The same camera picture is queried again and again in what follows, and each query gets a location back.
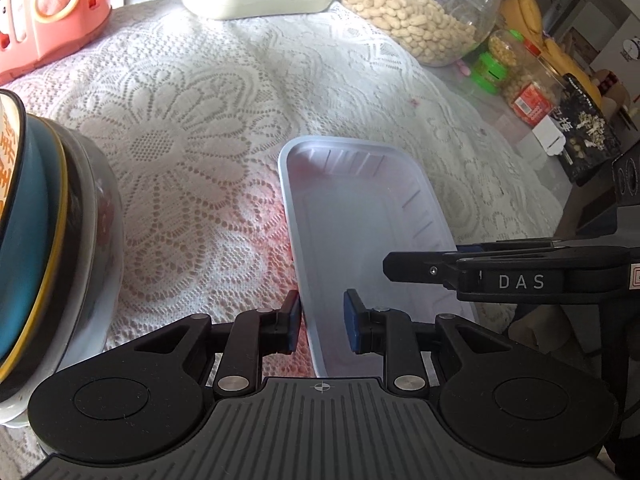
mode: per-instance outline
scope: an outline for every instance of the metal screw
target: metal screw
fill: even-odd
[[[218,387],[226,392],[239,392],[249,385],[249,380],[240,375],[228,375],[218,381]]]
[[[422,377],[417,375],[401,375],[394,381],[396,388],[406,392],[414,392],[426,386],[426,382]]]

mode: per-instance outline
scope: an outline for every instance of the stacked bowl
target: stacked bowl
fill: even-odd
[[[123,269],[105,156],[0,89],[0,424],[28,426],[36,386],[102,351]]]

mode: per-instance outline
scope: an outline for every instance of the white lace tablecloth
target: white lace tablecloth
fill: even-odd
[[[193,312],[230,321],[295,287],[278,153],[295,136],[389,142],[418,160],[458,242],[552,234],[562,210],[502,136],[386,35],[329,12],[215,22],[178,0],[114,11],[103,37],[9,85],[108,156],[126,270],[108,346]],[[508,308],[481,307],[501,330]],[[270,374],[312,373],[304,337]],[[0,429],[0,478],[40,460]]]

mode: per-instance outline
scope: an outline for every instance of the pink object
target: pink object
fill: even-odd
[[[109,0],[0,0],[0,85],[78,51],[110,13]]]
[[[460,70],[460,73],[464,77],[471,76],[471,69],[466,65],[466,63],[464,61],[459,59],[459,60],[456,61],[456,65],[458,66],[458,69]]]

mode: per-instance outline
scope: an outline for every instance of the black package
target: black package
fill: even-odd
[[[549,116],[566,137],[562,168],[569,181],[581,186],[605,161],[620,154],[620,142],[580,82],[571,74],[564,81],[560,105]]]

